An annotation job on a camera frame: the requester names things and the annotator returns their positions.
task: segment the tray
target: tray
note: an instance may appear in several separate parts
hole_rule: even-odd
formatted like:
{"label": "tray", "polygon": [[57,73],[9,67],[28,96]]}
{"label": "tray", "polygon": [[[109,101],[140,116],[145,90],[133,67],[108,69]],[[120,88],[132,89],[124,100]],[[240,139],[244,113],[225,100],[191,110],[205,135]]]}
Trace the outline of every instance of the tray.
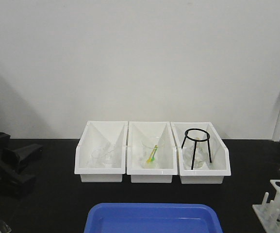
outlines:
{"label": "tray", "polygon": [[214,210],[202,204],[101,203],[84,233],[223,233]]}

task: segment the clear glassware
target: clear glassware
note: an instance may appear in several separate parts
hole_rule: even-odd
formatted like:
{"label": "clear glassware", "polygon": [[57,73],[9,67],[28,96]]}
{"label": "clear glassware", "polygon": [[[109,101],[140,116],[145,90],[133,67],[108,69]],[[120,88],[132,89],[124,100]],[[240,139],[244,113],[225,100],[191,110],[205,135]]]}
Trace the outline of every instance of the clear glassware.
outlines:
{"label": "clear glassware", "polygon": [[159,167],[159,160],[164,153],[164,141],[160,137],[149,137],[148,140],[142,141],[143,157],[141,166],[145,169]]}
{"label": "clear glassware", "polygon": [[[194,145],[192,145],[191,147],[183,148],[182,153],[183,153],[184,169],[185,170],[190,170],[191,167],[192,167]],[[202,166],[203,166],[207,157],[208,157],[208,153],[204,152],[202,147],[197,145],[196,146],[196,152],[195,152],[194,169],[195,168],[202,168]]]}

